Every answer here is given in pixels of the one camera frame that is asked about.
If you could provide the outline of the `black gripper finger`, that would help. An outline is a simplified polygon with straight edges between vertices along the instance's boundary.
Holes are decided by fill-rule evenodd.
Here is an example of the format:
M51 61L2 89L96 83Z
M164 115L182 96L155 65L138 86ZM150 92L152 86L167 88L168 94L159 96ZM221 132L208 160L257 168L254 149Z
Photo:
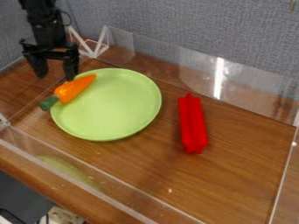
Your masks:
M27 53L24 57L27 58L27 61L32 67L32 70L36 73L38 78L43 79L48 74L47 58L40 54L30 54L30 53Z
M79 73L80 57L68 55L63 58L63 70L67 81L72 81Z

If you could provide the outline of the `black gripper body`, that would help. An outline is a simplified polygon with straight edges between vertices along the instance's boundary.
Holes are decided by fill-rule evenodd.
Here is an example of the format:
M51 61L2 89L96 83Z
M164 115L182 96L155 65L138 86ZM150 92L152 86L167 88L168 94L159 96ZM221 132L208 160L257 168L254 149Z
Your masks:
M23 56L28 60L36 60L39 58L63 60L67 57L78 60L80 58L79 45L75 42L67 41L62 45L48 47L34 44L28 39L22 38L19 43L23 47Z

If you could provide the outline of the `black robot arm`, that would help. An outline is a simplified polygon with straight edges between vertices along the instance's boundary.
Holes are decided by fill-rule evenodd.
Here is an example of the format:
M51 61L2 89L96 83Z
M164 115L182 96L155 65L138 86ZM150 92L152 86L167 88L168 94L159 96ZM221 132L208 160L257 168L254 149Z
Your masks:
M19 43L36 76L43 79L50 72L47 60L60 60L67 81L79 74L79 45L67 40L63 11L55 6L56 0L18 0L27 12L35 43L26 38Z

